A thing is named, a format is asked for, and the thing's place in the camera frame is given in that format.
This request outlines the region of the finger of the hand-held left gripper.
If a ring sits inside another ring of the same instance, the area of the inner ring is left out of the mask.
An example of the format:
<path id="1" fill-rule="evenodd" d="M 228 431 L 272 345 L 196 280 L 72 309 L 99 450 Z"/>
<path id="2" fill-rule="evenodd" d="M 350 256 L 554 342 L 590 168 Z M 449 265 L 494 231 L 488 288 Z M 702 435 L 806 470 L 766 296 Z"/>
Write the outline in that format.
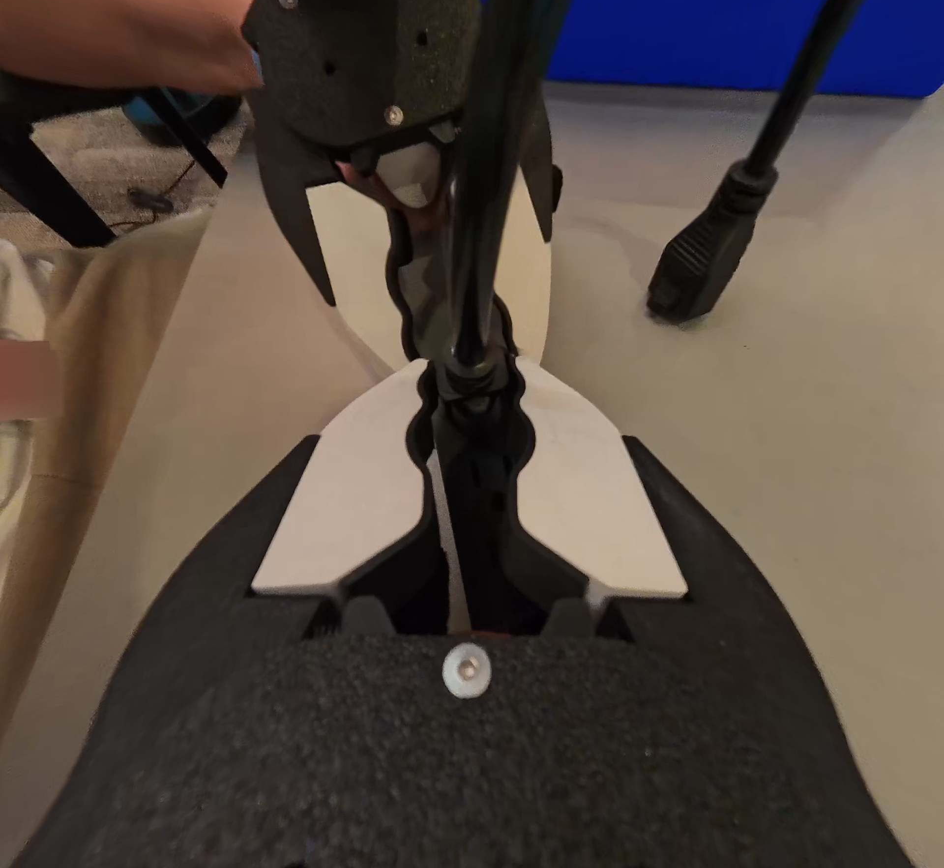
<path id="1" fill-rule="evenodd" d="M 501 299 L 519 354 L 541 363 L 549 329 L 551 250 L 517 169 L 501 242 Z"/>
<path id="2" fill-rule="evenodd" d="M 335 166 L 338 181 L 306 193 L 335 306 L 396 372 L 442 337 L 442 162 L 379 160 L 371 174 Z"/>

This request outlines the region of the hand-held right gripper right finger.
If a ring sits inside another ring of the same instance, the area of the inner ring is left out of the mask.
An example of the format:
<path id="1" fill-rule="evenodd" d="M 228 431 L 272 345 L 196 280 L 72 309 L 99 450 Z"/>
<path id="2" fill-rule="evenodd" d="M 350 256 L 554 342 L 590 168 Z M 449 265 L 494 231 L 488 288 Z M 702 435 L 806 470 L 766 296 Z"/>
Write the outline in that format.
<path id="1" fill-rule="evenodd" d="M 682 601 L 688 585 L 617 427 L 538 363 L 515 359 L 528 456 L 513 475 L 505 577 L 541 610 L 580 599 Z"/>

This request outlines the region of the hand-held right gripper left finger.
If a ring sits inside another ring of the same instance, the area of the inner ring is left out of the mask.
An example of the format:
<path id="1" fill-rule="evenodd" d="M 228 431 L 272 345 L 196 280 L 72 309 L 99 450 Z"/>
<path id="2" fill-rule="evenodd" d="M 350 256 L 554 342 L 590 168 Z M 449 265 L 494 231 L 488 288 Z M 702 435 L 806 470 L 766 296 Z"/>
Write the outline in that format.
<path id="1" fill-rule="evenodd" d="M 259 596 L 377 598 L 395 629 L 442 635 L 449 567 L 429 459 L 435 371 L 409 363 L 355 399 L 316 441 L 251 582 Z"/>

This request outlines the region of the black power strip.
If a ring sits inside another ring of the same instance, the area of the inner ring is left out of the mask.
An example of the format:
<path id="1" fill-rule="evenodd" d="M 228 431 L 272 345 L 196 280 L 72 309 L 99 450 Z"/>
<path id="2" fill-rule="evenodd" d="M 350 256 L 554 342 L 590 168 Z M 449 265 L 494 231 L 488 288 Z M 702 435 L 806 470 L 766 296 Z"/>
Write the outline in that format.
<path id="1" fill-rule="evenodd" d="M 508 426 L 499 397 L 441 400 L 433 419 L 468 626 L 508 636 L 514 598 L 501 565 L 508 498 Z"/>

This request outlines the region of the person's left forearm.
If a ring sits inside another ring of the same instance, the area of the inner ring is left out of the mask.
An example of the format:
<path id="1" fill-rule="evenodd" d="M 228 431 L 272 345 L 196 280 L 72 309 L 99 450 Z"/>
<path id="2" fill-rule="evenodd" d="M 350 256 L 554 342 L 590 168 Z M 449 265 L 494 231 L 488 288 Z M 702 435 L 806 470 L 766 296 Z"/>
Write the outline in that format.
<path id="1" fill-rule="evenodd" d="M 253 0 L 1 0 L 2 71 L 86 88 L 245 93 Z"/>

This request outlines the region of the blue round stool base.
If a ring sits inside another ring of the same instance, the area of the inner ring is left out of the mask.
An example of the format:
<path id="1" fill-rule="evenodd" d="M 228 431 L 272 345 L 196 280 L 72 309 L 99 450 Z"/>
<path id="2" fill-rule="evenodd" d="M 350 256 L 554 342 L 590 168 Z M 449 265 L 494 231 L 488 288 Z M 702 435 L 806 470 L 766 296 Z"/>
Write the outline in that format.
<path id="1" fill-rule="evenodd" d="M 240 96 L 210 96 L 178 88 L 164 88 L 163 93 L 204 143 L 223 130 L 242 106 Z M 122 107 L 122 112 L 148 143 L 159 147 L 180 146 L 173 131 L 143 98 L 134 98 Z"/>

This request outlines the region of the person's beige pants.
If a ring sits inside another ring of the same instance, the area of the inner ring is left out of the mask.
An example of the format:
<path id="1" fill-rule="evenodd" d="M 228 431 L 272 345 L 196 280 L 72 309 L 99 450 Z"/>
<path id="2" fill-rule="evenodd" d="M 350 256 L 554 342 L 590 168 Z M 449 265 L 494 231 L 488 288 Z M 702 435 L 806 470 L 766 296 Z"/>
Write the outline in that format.
<path id="1" fill-rule="evenodd" d="M 32 424 L 29 475 L 2 532 L 6 736 L 210 218 L 199 209 L 49 262 L 53 409 Z"/>

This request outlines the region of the black metal frame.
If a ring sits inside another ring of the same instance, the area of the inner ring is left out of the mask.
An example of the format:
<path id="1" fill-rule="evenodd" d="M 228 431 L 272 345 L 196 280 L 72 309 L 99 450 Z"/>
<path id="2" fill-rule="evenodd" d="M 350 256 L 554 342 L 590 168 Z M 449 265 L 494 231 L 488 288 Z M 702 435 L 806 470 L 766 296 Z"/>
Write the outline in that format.
<path id="1" fill-rule="evenodd" d="M 33 142 L 36 123 L 58 117 L 121 107 L 141 98 L 195 164 L 218 187 L 224 165 L 200 138 L 163 88 L 85 88 L 56 85 L 1 72 L 2 190 L 32 216 L 77 248 L 104 247 L 112 228 L 73 188 Z"/>

